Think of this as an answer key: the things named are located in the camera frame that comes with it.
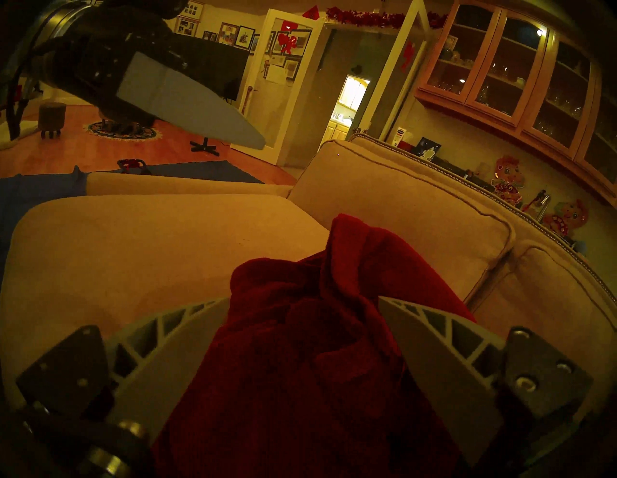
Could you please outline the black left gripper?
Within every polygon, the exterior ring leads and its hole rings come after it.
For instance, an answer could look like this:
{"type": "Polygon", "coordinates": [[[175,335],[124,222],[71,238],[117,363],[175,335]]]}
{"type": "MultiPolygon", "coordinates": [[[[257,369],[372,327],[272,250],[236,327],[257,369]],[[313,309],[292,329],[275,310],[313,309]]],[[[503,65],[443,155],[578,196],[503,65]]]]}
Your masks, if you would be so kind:
{"type": "Polygon", "coordinates": [[[145,55],[173,34],[166,20],[189,1],[62,1],[34,34],[34,77],[98,107],[112,120],[157,118],[190,133],[261,150],[265,138],[207,87],[145,55]]]}

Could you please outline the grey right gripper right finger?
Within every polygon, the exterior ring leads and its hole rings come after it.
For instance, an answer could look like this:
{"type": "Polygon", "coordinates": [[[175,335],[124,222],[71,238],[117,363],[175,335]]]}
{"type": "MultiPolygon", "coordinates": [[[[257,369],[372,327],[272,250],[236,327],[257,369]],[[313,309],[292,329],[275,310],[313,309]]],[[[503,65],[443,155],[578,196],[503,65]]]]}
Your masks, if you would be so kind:
{"type": "Polygon", "coordinates": [[[503,340],[427,306],[379,297],[378,308],[468,467],[532,467],[576,431],[593,378],[532,330],[503,340]]]}

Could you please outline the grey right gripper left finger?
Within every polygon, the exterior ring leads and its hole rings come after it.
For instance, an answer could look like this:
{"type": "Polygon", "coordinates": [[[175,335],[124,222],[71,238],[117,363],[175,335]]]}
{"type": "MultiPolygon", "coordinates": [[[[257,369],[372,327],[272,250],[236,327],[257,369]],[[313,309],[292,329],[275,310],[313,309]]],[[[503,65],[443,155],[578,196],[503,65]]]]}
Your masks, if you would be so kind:
{"type": "Polygon", "coordinates": [[[16,410],[132,421],[153,444],[227,319],[229,298],[207,299],[145,317],[102,337],[74,328],[27,359],[16,376],[16,410]]]}

